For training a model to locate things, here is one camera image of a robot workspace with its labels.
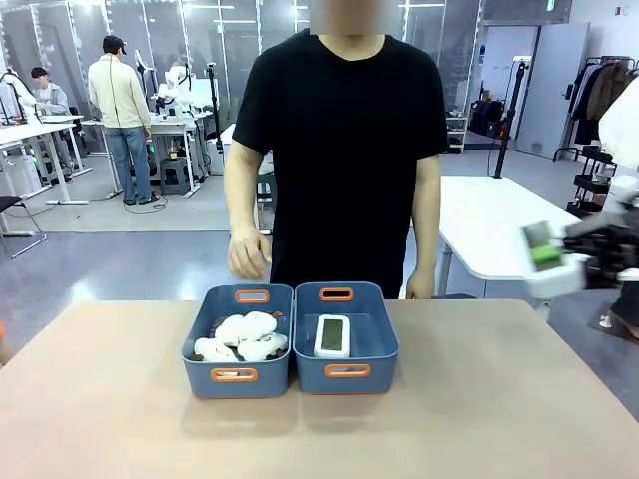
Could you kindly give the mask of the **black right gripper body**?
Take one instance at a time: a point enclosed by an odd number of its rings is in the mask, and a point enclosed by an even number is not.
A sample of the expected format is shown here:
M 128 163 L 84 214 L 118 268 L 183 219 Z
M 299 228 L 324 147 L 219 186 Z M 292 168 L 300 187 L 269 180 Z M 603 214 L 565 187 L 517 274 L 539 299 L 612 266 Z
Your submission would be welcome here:
M 566 251 L 586 256 L 585 289 L 612 289 L 638 281 L 638 213 L 600 212 L 565 229 Z

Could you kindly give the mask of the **person's left hand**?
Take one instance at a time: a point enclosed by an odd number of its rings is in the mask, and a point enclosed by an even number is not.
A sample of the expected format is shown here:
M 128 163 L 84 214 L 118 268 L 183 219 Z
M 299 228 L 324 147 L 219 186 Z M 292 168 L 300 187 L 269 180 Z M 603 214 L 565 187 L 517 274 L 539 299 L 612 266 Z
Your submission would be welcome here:
M 406 284 L 406 299 L 432 299 L 435 292 L 435 270 L 417 268 Z

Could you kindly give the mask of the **person's right hand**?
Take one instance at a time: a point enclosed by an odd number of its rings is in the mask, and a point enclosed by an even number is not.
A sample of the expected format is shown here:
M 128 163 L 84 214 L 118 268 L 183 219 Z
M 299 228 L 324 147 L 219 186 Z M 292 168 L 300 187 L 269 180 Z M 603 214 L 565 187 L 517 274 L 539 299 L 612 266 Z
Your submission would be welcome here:
M 230 272 L 239 279 L 265 279 L 272 262 L 269 239 L 255 227 L 232 229 L 228 248 Z

